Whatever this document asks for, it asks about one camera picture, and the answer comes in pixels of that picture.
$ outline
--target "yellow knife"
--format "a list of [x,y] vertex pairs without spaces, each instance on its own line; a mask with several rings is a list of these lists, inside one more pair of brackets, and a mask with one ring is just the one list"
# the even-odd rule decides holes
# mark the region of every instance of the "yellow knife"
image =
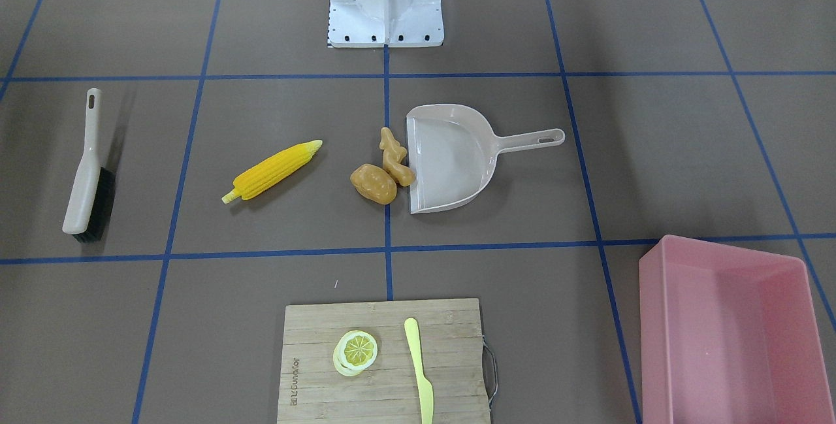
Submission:
[[430,380],[424,377],[424,361],[421,359],[421,333],[418,332],[418,322],[415,318],[408,318],[404,322],[406,342],[410,345],[412,365],[415,367],[415,380],[418,382],[418,401],[421,401],[421,424],[432,424],[433,394]]

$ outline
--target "blue grid line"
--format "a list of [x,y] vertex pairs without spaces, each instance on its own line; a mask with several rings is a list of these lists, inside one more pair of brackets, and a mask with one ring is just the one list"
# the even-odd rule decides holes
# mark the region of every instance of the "blue grid line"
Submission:
[[41,10],[41,5],[44,4],[44,0],[35,1],[35,7],[32,10],[32,15],[29,17],[29,22],[26,24],[26,28],[24,29],[23,37],[20,37],[20,42],[18,42],[18,48],[14,51],[14,56],[12,57],[12,63],[9,64],[8,71],[6,71],[6,78],[3,80],[4,84],[3,87],[0,88],[0,102],[3,102],[3,97],[6,95],[6,90],[8,90],[8,84],[10,82],[10,78],[14,74],[14,70],[18,67],[18,61],[20,60],[20,55],[24,52],[24,46],[26,46],[26,40],[29,39],[29,34],[32,31],[32,27],[35,24],[35,18],[38,17],[38,11]]
[[699,3],[702,5],[702,11],[705,13],[705,19],[708,20],[708,25],[711,26],[711,32],[714,34],[714,40],[717,42],[717,47],[720,48],[720,55],[722,55],[723,61],[725,61],[726,67],[729,70],[732,84],[734,84],[735,90],[737,90],[737,97],[740,99],[740,104],[743,105],[743,112],[746,114],[749,126],[752,128],[752,134],[755,137],[755,141],[758,142],[758,147],[761,150],[761,156],[764,157],[764,163],[767,165],[769,175],[771,179],[773,179],[773,185],[775,186],[777,194],[779,194],[779,198],[781,199],[781,204],[783,205],[783,209],[786,213],[786,218],[788,218],[790,227],[792,227],[792,233],[795,234],[795,238],[798,242],[798,248],[801,248],[801,252],[804,255],[804,261],[807,263],[807,270],[810,272],[810,277],[812,277],[813,283],[816,285],[818,295],[821,297],[824,309],[830,318],[830,325],[833,327],[833,330],[836,331],[836,316],[833,315],[833,309],[830,307],[830,302],[828,302],[828,298],[824,293],[821,281],[818,279],[816,269],[812,265],[812,260],[810,259],[809,254],[807,254],[807,247],[804,246],[803,237],[801,236],[800,231],[798,231],[795,218],[792,216],[789,203],[786,201],[783,189],[781,188],[781,183],[777,177],[773,163],[769,158],[769,154],[767,153],[767,147],[765,147],[764,141],[761,139],[761,133],[758,131],[758,126],[755,124],[755,119],[752,117],[752,112],[749,109],[746,97],[743,95],[743,89],[740,87],[740,82],[737,81],[737,76],[735,75],[734,68],[732,67],[732,62],[729,60],[728,53],[726,53],[726,47],[723,46],[723,42],[720,40],[720,33],[717,31],[717,28],[714,25],[714,20],[711,18],[711,13],[708,11],[708,4],[705,3],[705,0],[699,0]]
[[729,72],[567,72],[568,78],[608,78],[608,76],[728,76]]
[[257,79],[380,79],[379,73],[311,73],[311,74],[209,74],[206,79],[217,80],[257,80]]
[[171,260],[186,259],[241,259],[247,257],[292,257],[292,255],[340,255],[370,254],[384,252],[383,246],[370,248],[322,248],[322,249],[287,249],[269,251],[233,251],[233,252],[182,252],[169,255]]
[[[383,124],[389,126],[389,46],[383,46]],[[383,209],[383,231],[385,237],[385,259],[386,259],[386,300],[394,300],[394,287],[392,280],[392,219],[389,204]]]
[[392,246],[392,252],[489,251],[504,249],[586,248],[597,246],[595,240],[559,240],[558,242],[504,242],[481,244],[437,244]]
[[198,75],[158,76],[21,76],[9,82],[79,82],[79,81],[197,81]]
[[570,120],[572,122],[572,133],[575,139],[575,149],[577,150],[577,160],[579,160],[580,170],[583,177],[583,186],[586,189],[587,203],[589,204],[589,214],[592,216],[592,225],[595,230],[595,242],[598,245],[598,257],[601,260],[601,269],[603,269],[603,278],[607,285],[607,294],[609,296],[609,307],[613,315],[613,323],[615,324],[615,334],[618,336],[619,349],[621,350],[621,361],[624,364],[624,375],[627,379],[627,388],[630,392],[630,401],[633,405],[633,415],[636,424],[641,424],[641,410],[639,409],[639,400],[635,391],[635,384],[633,383],[633,372],[630,368],[630,358],[627,356],[627,346],[624,343],[624,331],[621,328],[621,319],[619,317],[618,302],[615,299],[615,290],[613,288],[612,277],[609,275],[609,263],[607,261],[607,254],[604,251],[601,228],[598,224],[598,214],[595,210],[595,200],[592,195],[592,186],[589,184],[589,174],[586,169],[586,160],[583,158],[583,147],[580,141],[580,132],[577,130],[577,120],[575,117],[574,106],[572,103],[572,94],[570,93],[570,84],[566,76],[566,67],[564,64],[564,55],[560,49],[560,38],[558,36],[558,28],[555,22],[555,13],[552,8],[552,1],[546,0],[546,10],[549,13],[549,25],[552,27],[552,38],[555,41],[555,53],[558,58],[560,67],[562,85],[564,85],[564,93],[566,94],[566,106],[570,113]]
[[391,78],[558,78],[560,73],[392,73]]
[[[804,239],[834,239],[836,233],[803,233]],[[785,235],[743,235],[743,236],[702,236],[695,239],[708,242],[759,242],[759,240],[795,240],[793,234]],[[601,240],[604,246],[650,246],[659,238]],[[168,255],[170,260],[194,259],[239,259],[248,257],[293,257],[294,255],[351,255],[390,252],[441,252],[441,251],[489,251],[511,249],[544,248],[589,248],[597,246],[597,240],[557,240],[556,242],[505,242],[474,244],[426,244],[403,246],[367,246],[367,248],[311,248],[266,251],[224,251],[224,252],[180,252]],[[122,263],[122,261],[161,261],[165,254],[129,255],[81,255],[81,257],[16,257],[0,259],[0,266],[21,264],[71,264],[71,263]]]
[[168,277],[168,267],[171,257],[171,248],[174,245],[174,236],[177,228],[177,218],[180,215],[180,203],[183,198],[183,188],[185,186],[185,174],[189,168],[189,157],[191,156],[191,145],[195,137],[195,127],[197,126],[197,115],[201,106],[201,97],[203,96],[203,86],[206,82],[206,70],[209,67],[209,57],[212,53],[212,41],[215,35],[215,25],[217,24],[217,16],[221,10],[221,0],[215,0],[215,8],[212,11],[212,21],[209,24],[209,34],[206,38],[206,51],[203,54],[203,64],[201,66],[201,78],[197,84],[197,93],[195,95],[195,106],[191,111],[191,123],[189,124],[189,134],[185,140],[185,150],[183,152],[183,163],[180,167],[180,179],[177,183],[177,193],[174,200],[174,206],[171,210],[171,222],[169,225],[168,239],[165,243],[165,254],[162,261],[162,267],[159,269],[159,282],[157,285],[156,296],[154,300],[154,310],[152,312],[152,320],[150,321],[148,331],[148,341],[146,342],[146,353],[142,360],[142,371],[140,373],[140,382],[137,386],[137,401],[134,403],[134,413],[131,419],[131,424],[138,424],[140,421],[140,413],[142,411],[142,401],[144,392],[146,391],[146,382],[148,380],[148,371],[150,368],[150,361],[152,360],[152,353],[154,350],[154,340],[156,338],[156,328],[159,321],[159,311],[162,307],[163,293],[165,292],[165,279]]
[[[836,76],[836,71],[735,71],[737,76]],[[409,78],[608,78],[608,76],[729,76],[731,73],[689,71],[637,71],[637,72],[546,72],[546,73],[389,73],[390,79]],[[299,74],[207,74],[195,75],[147,75],[147,76],[10,76],[7,82],[113,82],[113,81],[247,81],[280,79],[380,79],[380,73],[299,73]]]
[[803,233],[801,237],[804,239],[833,239],[836,238],[836,233]]
[[836,71],[734,71],[733,73],[737,76],[836,76]]
[[66,257],[18,257],[0,259],[0,266],[22,264],[124,263],[125,261],[161,261],[162,254],[136,255],[67,255]]
[[[759,240],[795,240],[795,235],[688,236],[708,242],[758,242]],[[656,244],[659,238],[603,240],[604,246],[644,246]]]

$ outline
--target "brush bristles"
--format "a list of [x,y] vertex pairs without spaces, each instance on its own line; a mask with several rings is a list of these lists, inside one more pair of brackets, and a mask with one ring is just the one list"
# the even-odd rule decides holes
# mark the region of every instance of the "brush bristles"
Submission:
[[93,199],[93,208],[90,209],[90,219],[87,222],[87,230],[77,235],[72,235],[78,242],[96,242],[102,239],[105,233],[105,225],[110,218],[110,209],[113,207],[114,185],[116,176],[105,168],[99,170],[99,183],[96,185],[96,198]]

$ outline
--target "cutting board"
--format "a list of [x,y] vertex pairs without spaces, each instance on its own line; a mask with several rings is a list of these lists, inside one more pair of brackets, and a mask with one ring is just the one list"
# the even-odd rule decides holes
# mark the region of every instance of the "cutting board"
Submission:
[[[424,375],[436,397],[433,424],[490,424],[478,299],[290,305],[278,424],[420,424],[404,333],[409,317],[418,320]],[[345,377],[334,369],[332,353],[352,329],[372,334],[378,355],[363,373]]]

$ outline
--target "white dustpan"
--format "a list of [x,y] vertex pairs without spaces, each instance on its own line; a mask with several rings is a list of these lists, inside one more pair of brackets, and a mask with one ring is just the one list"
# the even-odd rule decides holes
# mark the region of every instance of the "white dustpan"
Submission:
[[564,143],[561,129],[498,137],[486,118],[464,105],[422,105],[406,114],[410,212],[441,212],[472,201],[490,182],[496,157]]

